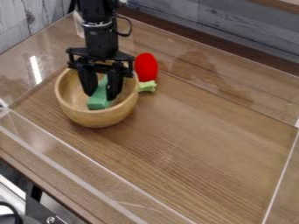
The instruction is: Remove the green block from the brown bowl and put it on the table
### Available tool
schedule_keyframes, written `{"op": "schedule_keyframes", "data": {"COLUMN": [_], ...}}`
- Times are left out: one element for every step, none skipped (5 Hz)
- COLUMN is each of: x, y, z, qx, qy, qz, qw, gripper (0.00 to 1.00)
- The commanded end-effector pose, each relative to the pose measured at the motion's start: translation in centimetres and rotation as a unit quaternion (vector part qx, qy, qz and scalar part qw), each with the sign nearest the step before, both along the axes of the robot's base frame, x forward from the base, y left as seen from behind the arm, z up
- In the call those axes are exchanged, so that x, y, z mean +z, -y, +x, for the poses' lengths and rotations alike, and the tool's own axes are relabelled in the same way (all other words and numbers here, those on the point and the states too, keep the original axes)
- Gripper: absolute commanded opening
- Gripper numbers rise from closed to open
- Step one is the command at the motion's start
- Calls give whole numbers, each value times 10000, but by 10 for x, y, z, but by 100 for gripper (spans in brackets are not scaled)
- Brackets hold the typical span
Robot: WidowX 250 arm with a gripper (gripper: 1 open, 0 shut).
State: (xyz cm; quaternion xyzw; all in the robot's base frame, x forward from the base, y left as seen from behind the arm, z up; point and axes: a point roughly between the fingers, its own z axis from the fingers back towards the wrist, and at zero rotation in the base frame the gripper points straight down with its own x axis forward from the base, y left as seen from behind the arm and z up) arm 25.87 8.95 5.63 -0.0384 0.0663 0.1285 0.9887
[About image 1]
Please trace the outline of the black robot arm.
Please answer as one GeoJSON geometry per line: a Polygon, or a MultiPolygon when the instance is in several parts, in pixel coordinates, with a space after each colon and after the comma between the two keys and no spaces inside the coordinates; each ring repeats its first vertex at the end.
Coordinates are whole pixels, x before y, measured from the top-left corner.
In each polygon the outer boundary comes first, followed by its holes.
{"type": "Polygon", "coordinates": [[[85,46],[69,47],[68,68],[78,73],[82,91],[88,96],[96,92],[97,73],[106,76],[106,99],[117,98],[122,89],[124,78],[133,77],[134,57],[118,50],[117,37],[128,37],[132,31],[117,31],[118,0],[80,0],[80,22],[85,46]]]}

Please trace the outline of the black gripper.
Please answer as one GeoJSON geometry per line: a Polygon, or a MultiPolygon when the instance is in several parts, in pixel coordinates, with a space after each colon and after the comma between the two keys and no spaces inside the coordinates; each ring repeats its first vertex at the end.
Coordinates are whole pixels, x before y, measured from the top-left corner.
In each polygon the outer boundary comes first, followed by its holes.
{"type": "Polygon", "coordinates": [[[114,23],[81,24],[85,46],[69,47],[68,66],[78,73],[78,81],[85,95],[92,96],[97,86],[96,73],[106,74],[106,99],[113,101],[122,89],[124,77],[133,77],[134,57],[118,50],[117,32],[114,23]]]}

